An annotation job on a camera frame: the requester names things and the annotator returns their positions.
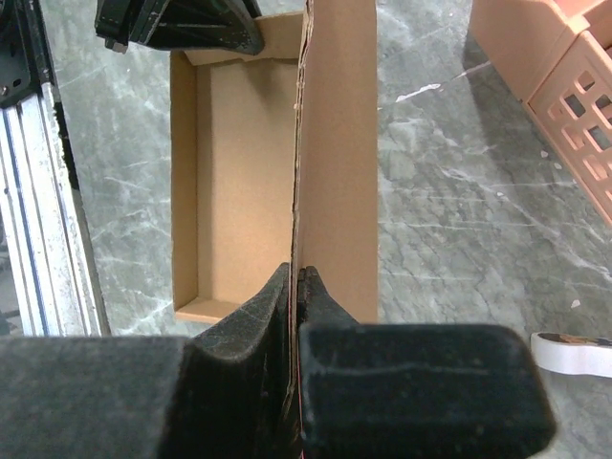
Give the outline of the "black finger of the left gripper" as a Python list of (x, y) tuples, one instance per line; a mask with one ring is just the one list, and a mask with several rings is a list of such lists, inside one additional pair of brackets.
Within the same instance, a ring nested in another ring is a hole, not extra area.
[(255, 1), (105, 0), (98, 2), (95, 31), (105, 47), (123, 53), (133, 42), (160, 50), (222, 50), (258, 55), (264, 38)]

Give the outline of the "peach plastic file organizer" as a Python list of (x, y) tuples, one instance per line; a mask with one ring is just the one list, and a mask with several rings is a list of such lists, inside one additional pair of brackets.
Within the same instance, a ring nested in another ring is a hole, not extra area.
[(609, 221), (611, 0), (476, 0), (470, 35)]

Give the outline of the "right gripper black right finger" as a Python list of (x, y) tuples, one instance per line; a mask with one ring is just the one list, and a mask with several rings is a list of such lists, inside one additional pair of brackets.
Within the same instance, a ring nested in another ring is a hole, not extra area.
[(528, 458), (556, 420), (530, 350), (487, 324), (360, 324), (297, 281), (307, 458)]

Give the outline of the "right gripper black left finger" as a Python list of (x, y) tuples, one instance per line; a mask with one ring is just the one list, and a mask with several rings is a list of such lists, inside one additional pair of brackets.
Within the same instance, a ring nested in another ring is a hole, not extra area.
[(288, 270), (193, 338), (2, 339), (2, 456), (290, 457)]

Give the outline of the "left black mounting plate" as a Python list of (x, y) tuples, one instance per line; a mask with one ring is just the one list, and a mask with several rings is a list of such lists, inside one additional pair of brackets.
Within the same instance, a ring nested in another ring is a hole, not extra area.
[(55, 77), (38, 1), (1, 2), (1, 108), (39, 94)]

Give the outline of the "cardboard box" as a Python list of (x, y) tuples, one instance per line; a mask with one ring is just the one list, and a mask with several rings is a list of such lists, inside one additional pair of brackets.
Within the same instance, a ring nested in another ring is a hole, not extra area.
[(378, 316), (375, 4), (256, 26), (257, 55), (170, 56), (173, 307), (208, 328), (164, 458), (300, 457), (298, 327)]

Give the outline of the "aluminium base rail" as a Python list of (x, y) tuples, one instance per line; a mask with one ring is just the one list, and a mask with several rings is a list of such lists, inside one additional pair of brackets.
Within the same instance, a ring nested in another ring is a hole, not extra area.
[(1, 214), (23, 331), (110, 335), (63, 106), (47, 82), (1, 112)]

